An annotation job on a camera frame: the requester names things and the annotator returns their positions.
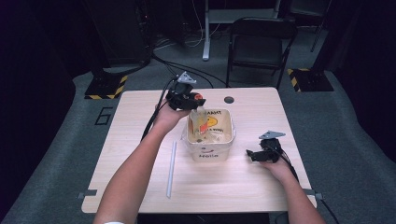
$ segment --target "dark background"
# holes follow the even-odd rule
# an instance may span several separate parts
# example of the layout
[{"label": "dark background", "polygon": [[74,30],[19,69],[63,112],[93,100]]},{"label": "dark background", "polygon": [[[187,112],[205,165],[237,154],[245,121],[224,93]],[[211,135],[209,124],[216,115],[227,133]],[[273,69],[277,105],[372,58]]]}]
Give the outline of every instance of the dark background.
[{"label": "dark background", "polygon": [[[172,7],[156,5],[161,2],[159,0],[143,2],[150,8],[147,11],[139,8],[138,11],[147,13],[143,17],[148,17],[134,19],[136,15],[131,13],[135,26],[129,31],[121,29],[125,35],[136,34],[133,41],[120,42],[123,46],[131,46],[126,56],[126,62],[130,64],[148,59],[150,39],[156,32],[182,44],[183,33],[166,27],[169,24],[176,24],[173,28],[181,27],[180,18],[188,20],[191,15],[191,6],[177,0],[166,1]],[[197,8],[203,8],[204,1],[196,2]],[[391,31],[396,23],[396,15],[392,12],[396,3],[391,0],[381,4],[374,0],[334,2],[327,24],[330,38],[325,41],[317,63],[319,68],[334,71],[355,108],[361,127],[388,157],[396,161],[396,92],[391,82],[395,77],[392,66],[396,63],[396,34]],[[142,1],[135,3],[114,1],[114,4],[132,7]],[[240,1],[238,4],[228,6],[266,7],[256,6],[257,1]],[[212,7],[222,6],[219,3]],[[110,67],[120,62],[121,56],[110,55],[104,44],[104,39],[110,41],[114,34],[103,37],[90,10],[88,1],[79,0],[0,3],[3,130],[0,141],[0,219],[18,197],[62,124],[75,94],[73,78],[93,67]],[[102,29],[106,30],[106,27],[112,29],[114,24]]]}]

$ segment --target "gray carpet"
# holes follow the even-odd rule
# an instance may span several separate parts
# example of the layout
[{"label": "gray carpet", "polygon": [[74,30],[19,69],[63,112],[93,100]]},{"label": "gray carpet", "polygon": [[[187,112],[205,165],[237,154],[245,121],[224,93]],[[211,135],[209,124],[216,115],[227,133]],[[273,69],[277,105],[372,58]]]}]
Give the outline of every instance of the gray carpet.
[{"label": "gray carpet", "polygon": [[[311,53],[314,35],[300,32],[287,68],[312,66],[323,36]],[[202,61],[203,44],[194,48],[170,45],[154,52],[167,61],[201,69],[225,80],[227,35],[212,40],[208,62]],[[124,89],[161,90],[170,76],[165,65],[152,60],[144,69],[129,75]],[[191,76],[198,80],[196,88],[210,88],[204,79]],[[396,164],[358,124],[353,107],[334,75],[326,72],[334,87],[330,92],[295,92],[287,73],[283,76],[279,95],[313,188],[325,195],[340,223],[396,223]],[[207,78],[215,88],[224,88],[220,81]],[[64,124],[2,223],[92,222],[93,215],[81,212],[82,200],[76,197],[89,186],[109,129],[109,124],[94,125],[96,119],[103,107],[112,107],[106,113],[113,116],[119,99],[84,100],[91,80],[91,73],[74,79],[77,92]],[[333,223],[321,203],[318,210],[327,222]]]}]

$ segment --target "plastic container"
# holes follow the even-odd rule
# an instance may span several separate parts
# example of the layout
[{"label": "plastic container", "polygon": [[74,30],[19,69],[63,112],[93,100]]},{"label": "plastic container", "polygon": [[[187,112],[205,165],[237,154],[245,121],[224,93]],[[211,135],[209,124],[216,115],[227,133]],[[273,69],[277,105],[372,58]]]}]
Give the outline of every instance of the plastic container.
[{"label": "plastic container", "polygon": [[206,114],[207,131],[204,138],[197,137],[193,131],[191,116],[182,137],[194,161],[226,161],[236,134],[230,111],[207,109]]}]

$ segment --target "black equipment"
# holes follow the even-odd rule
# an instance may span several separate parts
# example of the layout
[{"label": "black equipment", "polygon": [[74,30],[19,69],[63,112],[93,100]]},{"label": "black equipment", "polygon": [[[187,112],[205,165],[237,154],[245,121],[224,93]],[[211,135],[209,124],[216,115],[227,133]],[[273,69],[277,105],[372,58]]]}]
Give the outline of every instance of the black equipment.
[{"label": "black equipment", "polygon": [[277,162],[279,156],[282,155],[283,149],[280,146],[279,140],[276,138],[262,139],[260,141],[262,151],[253,152],[247,150],[247,155],[252,161],[272,161]]},{"label": "black equipment", "polygon": [[204,105],[206,99],[202,95],[192,91],[192,85],[196,80],[192,79],[184,72],[176,82],[169,88],[166,94],[166,100],[169,106],[174,109],[192,110],[198,106]]}]

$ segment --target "person's hand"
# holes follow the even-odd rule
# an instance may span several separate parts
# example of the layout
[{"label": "person's hand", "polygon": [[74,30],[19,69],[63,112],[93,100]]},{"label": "person's hand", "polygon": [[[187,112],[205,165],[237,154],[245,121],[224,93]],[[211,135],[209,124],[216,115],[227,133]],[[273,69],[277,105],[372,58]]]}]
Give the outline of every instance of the person's hand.
[{"label": "person's hand", "polygon": [[174,110],[169,106],[166,100],[161,102],[160,107],[162,108],[153,122],[153,127],[159,127],[166,133],[169,133],[173,128],[175,128],[178,121],[189,115],[191,112],[190,110]]},{"label": "person's hand", "polygon": [[294,178],[289,165],[284,160],[282,160],[282,158],[279,158],[277,162],[261,161],[260,164],[267,168],[280,182],[283,182],[289,178]]}]

